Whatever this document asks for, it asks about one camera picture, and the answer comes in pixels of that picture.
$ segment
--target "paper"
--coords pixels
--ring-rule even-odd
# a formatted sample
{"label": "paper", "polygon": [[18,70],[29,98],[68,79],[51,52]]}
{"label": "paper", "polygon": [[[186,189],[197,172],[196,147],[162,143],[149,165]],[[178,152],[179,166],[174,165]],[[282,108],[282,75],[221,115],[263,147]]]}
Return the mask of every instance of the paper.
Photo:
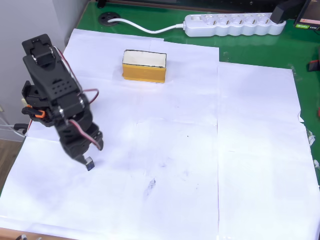
{"label": "paper", "polygon": [[291,70],[220,63],[219,237],[318,239],[320,192]]}
{"label": "paper", "polygon": [[[70,159],[54,128],[32,123],[0,198],[0,226],[75,239],[215,240],[219,50],[92,41],[71,37],[65,57],[83,89],[100,91],[90,109],[104,149],[85,153],[95,168]],[[125,49],[167,53],[167,82],[124,80]]]}

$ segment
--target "power strip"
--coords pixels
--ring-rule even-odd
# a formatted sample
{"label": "power strip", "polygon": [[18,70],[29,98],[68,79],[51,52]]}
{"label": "power strip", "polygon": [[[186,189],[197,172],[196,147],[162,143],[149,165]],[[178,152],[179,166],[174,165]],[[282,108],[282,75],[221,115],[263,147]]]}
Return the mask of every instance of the power strip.
{"label": "power strip", "polygon": [[191,14],[185,17],[183,29],[189,37],[279,35],[286,22],[275,24],[271,13]]}

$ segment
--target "yellow foam block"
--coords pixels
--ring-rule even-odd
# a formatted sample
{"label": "yellow foam block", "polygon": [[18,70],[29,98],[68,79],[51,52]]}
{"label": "yellow foam block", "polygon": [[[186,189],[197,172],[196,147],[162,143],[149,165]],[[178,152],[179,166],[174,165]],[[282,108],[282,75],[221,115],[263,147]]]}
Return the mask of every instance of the yellow foam block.
{"label": "yellow foam block", "polygon": [[125,50],[122,60],[123,77],[127,80],[164,83],[166,77],[165,53]]}

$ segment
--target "green desk surface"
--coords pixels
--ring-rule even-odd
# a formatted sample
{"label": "green desk surface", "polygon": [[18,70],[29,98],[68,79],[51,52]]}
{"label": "green desk surface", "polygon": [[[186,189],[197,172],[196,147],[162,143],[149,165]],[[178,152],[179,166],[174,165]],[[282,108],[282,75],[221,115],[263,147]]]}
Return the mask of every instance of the green desk surface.
{"label": "green desk surface", "polygon": [[[320,161],[320,119],[317,117],[317,111],[320,107],[320,72],[307,72],[306,67],[309,61],[318,59],[320,35],[312,30],[295,28],[293,20],[287,21],[283,32],[278,36],[189,37],[181,29],[149,34],[126,23],[103,26],[99,24],[98,17],[104,12],[116,12],[122,18],[133,21],[149,30],[159,30],[181,24],[186,15],[199,14],[196,11],[112,3],[108,3],[104,8],[97,8],[95,2],[90,2],[77,28],[105,33],[163,38],[166,42],[179,44],[218,47],[220,48],[221,62],[292,69],[301,106],[301,117],[304,119],[306,128],[316,138],[311,146],[311,153],[313,159]],[[320,185],[320,170],[316,168],[315,171]]]}

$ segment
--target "robotic arm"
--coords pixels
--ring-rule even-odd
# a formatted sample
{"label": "robotic arm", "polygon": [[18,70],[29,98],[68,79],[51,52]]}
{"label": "robotic arm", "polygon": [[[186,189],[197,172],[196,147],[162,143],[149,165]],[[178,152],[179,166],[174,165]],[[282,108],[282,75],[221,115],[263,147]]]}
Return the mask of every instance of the robotic arm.
{"label": "robotic arm", "polygon": [[24,84],[22,95],[28,106],[22,113],[46,127],[55,126],[64,151],[90,171],[94,162],[83,154],[90,143],[101,151],[104,142],[82,87],[47,34],[26,40],[22,46],[23,62],[34,83]]}

